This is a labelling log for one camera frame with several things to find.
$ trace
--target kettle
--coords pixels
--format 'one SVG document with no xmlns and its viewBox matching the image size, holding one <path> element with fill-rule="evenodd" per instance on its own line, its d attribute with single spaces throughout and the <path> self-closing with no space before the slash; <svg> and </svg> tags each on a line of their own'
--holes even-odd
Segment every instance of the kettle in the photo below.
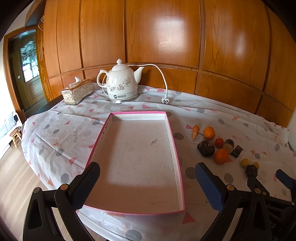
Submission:
<svg viewBox="0 0 296 241">
<path fill-rule="evenodd" d="M 122 103 L 138 98 L 138 83 L 141 80 L 141 75 L 144 67 L 139 67 L 135 72 L 126 64 L 122 63 L 121 59 L 116 61 L 116 65 L 108 72 L 101 69 L 97 78 L 97 84 L 102 88 L 107 88 L 107 93 L 111 103 Z M 100 75 L 105 73 L 107 76 L 106 84 L 100 83 Z"/>
</svg>

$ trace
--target wooden door frame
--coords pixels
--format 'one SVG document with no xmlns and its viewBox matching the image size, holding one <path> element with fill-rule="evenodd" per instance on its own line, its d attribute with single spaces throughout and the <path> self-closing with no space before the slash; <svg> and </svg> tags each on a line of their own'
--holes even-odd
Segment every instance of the wooden door frame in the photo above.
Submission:
<svg viewBox="0 0 296 241">
<path fill-rule="evenodd" d="M 21 107 L 17 101 L 17 96 L 15 94 L 15 90 L 13 87 L 13 83 L 12 83 L 12 78 L 11 78 L 11 74 L 10 74 L 10 67 L 9 67 L 9 56 L 8 56 L 8 41 L 10 38 L 17 36 L 23 32 L 32 30 L 32 29 L 37 29 L 37 26 L 31 26 L 31 27 L 21 27 L 18 28 L 8 34 L 6 34 L 4 36 L 4 41 L 3 41 L 3 66 L 4 66 L 4 75 L 5 75 L 5 79 L 7 82 L 7 86 L 8 86 L 8 90 L 9 90 L 9 94 L 13 103 L 13 106 L 15 108 L 16 113 L 18 114 L 20 121 L 22 123 L 25 122 L 26 120 L 26 116 L 25 114 L 22 112 Z"/>
</svg>

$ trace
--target white tray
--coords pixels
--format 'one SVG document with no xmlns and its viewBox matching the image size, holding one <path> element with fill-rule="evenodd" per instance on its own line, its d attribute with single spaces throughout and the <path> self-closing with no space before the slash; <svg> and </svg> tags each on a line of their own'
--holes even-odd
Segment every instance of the white tray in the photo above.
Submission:
<svg viewBox="0 0 296 241">
<path fill-rule="evenodd" d="M 111 113 L 88 164 L 92 161 L 101 174 L 85 205 L 124 214 L 184 211 L 181 172 L 165 112 Z"/>
</svg>

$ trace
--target brass screw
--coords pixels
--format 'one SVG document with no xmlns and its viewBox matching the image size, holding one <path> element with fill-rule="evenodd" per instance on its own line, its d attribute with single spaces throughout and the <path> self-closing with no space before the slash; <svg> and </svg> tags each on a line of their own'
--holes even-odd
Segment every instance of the brass screw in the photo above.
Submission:
<svg viewBox="0 0 296 241">
<path fill-rule="evenodd" d="M 233 186 L 233 185 L 227 185 L 227 189 L 228 189 L 229 191 L 233 191 L 233 190 L 234 190 L 234 186 Z"/>
<path fill-rule="evenodd" d="M 61 185 L 60 189 L 63 190 L 63 191 L 67 190 L 68 189 L 68 184 Z"/>
<path fill-rule="evenodd" d="M 255 188 L 255 193 L 260 194 L 261 193 L 261 190 L 259 188 Z"/>
<path fill-rule="evenodd" d="M 33 190 L 34 193 L 37 193 L 37 192 L 39 192 L 39 191 L 40 191 L 40 188 L 39 188 L 39 187 L 34 188 L 34 190 Z"/>
</svg>

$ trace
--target wooden floor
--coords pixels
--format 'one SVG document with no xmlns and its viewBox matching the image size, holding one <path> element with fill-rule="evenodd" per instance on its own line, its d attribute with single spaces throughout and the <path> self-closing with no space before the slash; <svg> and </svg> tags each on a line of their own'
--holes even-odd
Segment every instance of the wooden floor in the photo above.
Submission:
<svg viewBox="0 0 296 241">
<path fill-rule="evenodd" d="M 0 160 L 0 216 L 14 236 L 22 240 L 23 225 L 32 191 L 35 187 L 41 187 L 43 190 L 46 188 L 26 162 L 20 142 L 17 149 L 12 143 L 10 145 Z M 53 211 L 64 239 L 72 240 L 59 211 L 56 208 Z M 91 229 L 87 230 L 96 241 L 105 241 Z"/>
</svg>

